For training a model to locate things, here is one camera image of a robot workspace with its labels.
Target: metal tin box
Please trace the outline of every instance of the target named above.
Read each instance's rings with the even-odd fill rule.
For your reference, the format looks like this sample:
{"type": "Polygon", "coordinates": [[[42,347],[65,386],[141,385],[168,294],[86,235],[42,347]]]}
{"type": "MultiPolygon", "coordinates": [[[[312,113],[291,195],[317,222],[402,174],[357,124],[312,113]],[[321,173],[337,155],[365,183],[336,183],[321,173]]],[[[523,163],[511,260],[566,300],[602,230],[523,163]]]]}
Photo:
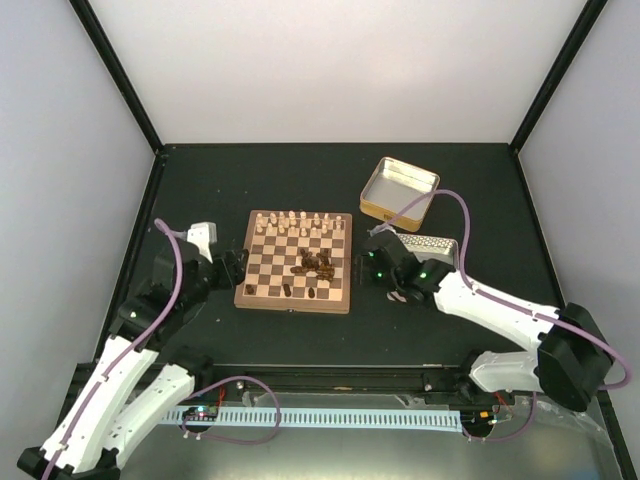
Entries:
{"type": "MultiPolygon", "coordinates": [[[[438,188],[440,177],[414,165],[384,157],[360,194],[360,210],[379,220],[391,219],[419,195],[438,188]]],[[[395,226],[417,232],[422,225],[431,198],[414,205],[395,226]]]]}

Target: black corner post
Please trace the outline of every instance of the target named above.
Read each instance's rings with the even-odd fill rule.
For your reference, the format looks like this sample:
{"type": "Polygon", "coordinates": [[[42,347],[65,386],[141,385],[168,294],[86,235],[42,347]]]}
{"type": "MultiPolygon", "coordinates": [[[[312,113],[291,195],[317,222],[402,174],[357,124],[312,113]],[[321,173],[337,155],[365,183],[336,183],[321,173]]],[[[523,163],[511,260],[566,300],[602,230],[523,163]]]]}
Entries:
{"type": "Polygon", "coordinates": [[[549,70],[533,103],[529,107],[529,111],[525,115],[522,124],[509,145],[514,153],[518,154],[520,150],[522,150],[522,147],[529,138],[529,135],[531,135],[536,123],[538,123],[542,112],[549,103],[549,100],[551,100],[556,88],[560,85],[562,77],[564,77],[564,74],[569,69],[571,62],[573,62],[573,59],[606,4],[607,0],[587,0],[578,20],[576,20],[575,25],[571,29],[571,33],[569,33],[567,40],[565,40],[560,53],[551,66],[551,70],[549,70]]]}
{"type": "Polygon", "coordinates": [[[157,154],[163,148],[162,141],[160,141],[160,137],[155,128],[153,128],[153,124],[147,112],[144,110],[142,102],[140,98],[138,98],[138,94],[134,90],[129,77],[127,77],[115,50],[111,46],[107,34],[103,30],[102,25],[100,25],[100,21],[93,11],[89,0],[69,1],[87,31],[89,38],[91,38],[93,45],[96,47],[102,61],[106,65],[107,70],[109,70],[109,73],[113,77],[113,81],[116,83],[118,90],[120,90],[125,102],[127,102],[131,113],[138,122],[138,125],[140,125],[140,129],[147,138],[151,149],[157,154]]]}

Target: wooden chessboard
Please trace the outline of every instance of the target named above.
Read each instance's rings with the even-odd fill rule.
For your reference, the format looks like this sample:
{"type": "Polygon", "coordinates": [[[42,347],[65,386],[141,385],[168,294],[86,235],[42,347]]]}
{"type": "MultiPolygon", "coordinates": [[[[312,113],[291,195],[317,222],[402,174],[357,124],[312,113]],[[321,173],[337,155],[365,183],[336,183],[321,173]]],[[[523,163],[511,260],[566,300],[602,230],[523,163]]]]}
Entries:
{"type": "Polygon", "coordinates": [[[247,275],[244,283],[236,287],[236,307],[348,313],[351,294],[351,215],[318,213],[320,222],[316,224],[316,212],[306,212],[306,218],[302,218],[304,212],[295,212],[293,217],[287,212],[284,221],[278,215],[274,225],[270,219],[272,213],[278,215],[278,212],[265,210],[254,210],[250,214],[244,243],[249,250],[247,275]],[[295,219],[295,226],[290,224],[292,218],[295,219]],[[301,249],[312,255],[328,250],[330,263],[335,265],[331,282],[318,280],[315,272],[291,272],[291,267],[301,265],[301,249]]]}

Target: gray floor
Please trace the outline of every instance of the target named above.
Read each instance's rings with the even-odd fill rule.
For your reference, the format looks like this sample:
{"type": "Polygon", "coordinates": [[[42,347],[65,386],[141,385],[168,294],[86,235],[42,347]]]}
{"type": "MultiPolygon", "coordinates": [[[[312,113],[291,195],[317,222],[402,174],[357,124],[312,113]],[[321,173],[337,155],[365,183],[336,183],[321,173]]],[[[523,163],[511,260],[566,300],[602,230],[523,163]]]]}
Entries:
{"type": "MultiPolygon", "coordinates": [[[[216,433],[257,438],[257,429],[216,433]]],[[[536,422],[517,440],[469,444],[461,435],[382,430],[283,429],[270,443],[241,447],[185,440],[157,427],[122,480],[617,479],[610,446],[573,429],[536,422]]]]}

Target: black table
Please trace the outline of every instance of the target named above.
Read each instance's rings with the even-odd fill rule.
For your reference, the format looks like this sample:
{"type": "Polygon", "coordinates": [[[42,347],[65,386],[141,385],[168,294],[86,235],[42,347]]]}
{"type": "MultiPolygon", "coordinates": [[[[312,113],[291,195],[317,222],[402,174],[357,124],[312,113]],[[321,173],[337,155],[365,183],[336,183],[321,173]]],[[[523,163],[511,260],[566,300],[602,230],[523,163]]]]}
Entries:
{"type": "MultiPolygon", "coordinates": [[[[267,144],[172,146],[164,158],[152,214],[135,261],[132,290],[148,276],[173,229],[214,221],[219,244],[244,242],[252,209],[349,212],[354,258],[380,223],[359,211],[359,194],[378,161],[391,156],[438,173],[441,188],[471,210],[467,271],[477,280],[542,304],[561,301],[519,161],[503,144],[267,144]]],[[[457,203],[434,200],[421,234],[461,240],[457,203]]],[[[237,309],[232,291],[210,296],[201,313],[163,351],[189,345],[216,364],[281,366],[457,365],[473,349],[515,350],[471,322],[389,302],[384,291],[353,282],[348,315],[237,309]]]]}

